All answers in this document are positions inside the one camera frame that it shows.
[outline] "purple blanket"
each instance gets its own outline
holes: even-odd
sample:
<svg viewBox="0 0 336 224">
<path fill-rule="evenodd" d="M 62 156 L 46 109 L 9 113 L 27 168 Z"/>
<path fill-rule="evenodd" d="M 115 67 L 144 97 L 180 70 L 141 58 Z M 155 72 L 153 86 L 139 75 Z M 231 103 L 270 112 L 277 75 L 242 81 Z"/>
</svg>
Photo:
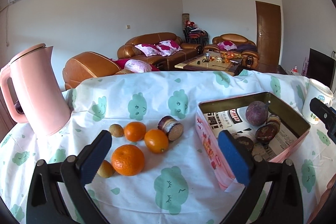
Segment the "purple blanket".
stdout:
<svg viewBox="0 0 336 224">
<path fill-rule="evenodd" d="M 258 52 L 258 49 L 255 45 L 251 44 L 236 44 L 237 49 L 234 49 L 235 52 L 243 52 L 243 51 L 253 51 Z"/>
</svg>

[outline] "rectangular box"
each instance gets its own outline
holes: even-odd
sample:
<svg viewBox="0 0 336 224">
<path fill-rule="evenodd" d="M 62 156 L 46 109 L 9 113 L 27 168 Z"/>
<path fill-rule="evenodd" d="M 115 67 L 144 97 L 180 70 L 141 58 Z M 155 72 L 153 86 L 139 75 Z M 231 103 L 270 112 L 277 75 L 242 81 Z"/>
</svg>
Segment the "rectangular box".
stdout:
<svg viewBox="0 0 336 224">
<path fill-rule="evenodd" d="M 297 138 L 296 140 L 292 139 L 289 142 L 289 147 L 273 157 L 270 162 L 283 162 L 300 147 L 309 132 L 310 124 L 291 106 L 270 92 L 199 103 L 196 110 L 196 131 L 214 169 L 219 186 L 223 190 L 229 187 L 235 176 L 218 146 L 217 138 L 209 126 L 209 119 L 206 119 L 205 114 L 247 107 L 254 101 L 262 101 L 264 103 L 270 101 L 268 111 L 271 114 L 278 115 L 281 119 L 282 127 L 289 131 L 290 135 Z"/>
</svg>

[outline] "pink kettle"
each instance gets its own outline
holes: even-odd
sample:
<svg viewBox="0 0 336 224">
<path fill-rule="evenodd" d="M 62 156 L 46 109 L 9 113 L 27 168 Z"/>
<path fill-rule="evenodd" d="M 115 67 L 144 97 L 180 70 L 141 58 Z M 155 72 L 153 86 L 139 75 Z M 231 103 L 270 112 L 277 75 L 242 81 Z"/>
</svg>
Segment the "pink kettle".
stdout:
<svg viewBox="0 0 336 224">
<path fill-rule="evenodd" d="M 29 122 L 34 132 L 50 136 L 70 119 L 71 111 L 61 93 L 51 67 L 53 47 L 38 44 L 15 55 L 0 70 L 0 87 L 13 120 Z M 13 104 L 7 84 L 12 78 L 24 114 Z"/>
</svg>

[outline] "pink tin box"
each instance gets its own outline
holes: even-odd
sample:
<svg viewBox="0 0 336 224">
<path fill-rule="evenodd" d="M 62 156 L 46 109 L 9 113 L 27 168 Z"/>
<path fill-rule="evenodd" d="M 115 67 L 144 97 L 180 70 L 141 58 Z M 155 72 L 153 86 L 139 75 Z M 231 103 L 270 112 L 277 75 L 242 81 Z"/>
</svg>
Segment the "pink tin box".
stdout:
<svg viewBox="0 0 336 224">
<path fill-rule="evenodd" d="M 258 127 L 253 127 L 246 121 L 246 108 L 253 101 L 270 101 L 269 113 L 276 114 L 281 119 L 280 132 L 268 146 L 262 146 L 254 139 Z M 201 102 L 196 110 L 197 134 L 223 190 L 229 187 L 235 176 L 218 146 L 220 131 L 228 130 L 234 138 L 247 136 L 254 142 L 253 155 L 260 154 L 270 162 L 283 162 L 300 147 L 309 129 L 310 125 L 304 118 L 270 92 Z"/>
</svg>

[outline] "white wall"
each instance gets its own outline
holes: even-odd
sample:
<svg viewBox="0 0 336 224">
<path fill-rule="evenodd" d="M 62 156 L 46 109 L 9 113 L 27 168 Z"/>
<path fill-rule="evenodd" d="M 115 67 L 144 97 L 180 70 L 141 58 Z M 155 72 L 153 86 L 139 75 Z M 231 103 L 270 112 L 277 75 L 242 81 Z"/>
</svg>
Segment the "white wall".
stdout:
<svg viewBox="0 0 336 224">
<path fill-rule="evenodd" d="M 331 0 L 282 0 L 284 34 L 281 66 L 302 70 L 310 48 L 336 51 L 336 9 Z"/>
<path fill-rule="evenodd" d="M 7 1 L 0 0 L 0 7 Z M 22 0 L 9 7 L 9 47 L 5 14 L 0 14 L 0 65 L 32 45 L 53 45 L 52 65 L 62 88 L 62 69 L 76 54 L 95 51 L 116 58 L 132 37 L 164 31 L 182 35 L 182 0 Z"/>
<path fill-rule="evenodd" d="M 281 0 L 183 0 L 183 12 L 209 33 L 210 40 L 224 33 L 237 33 L 256 42 L 256 1 L 282 7 Z"/>
</svg>

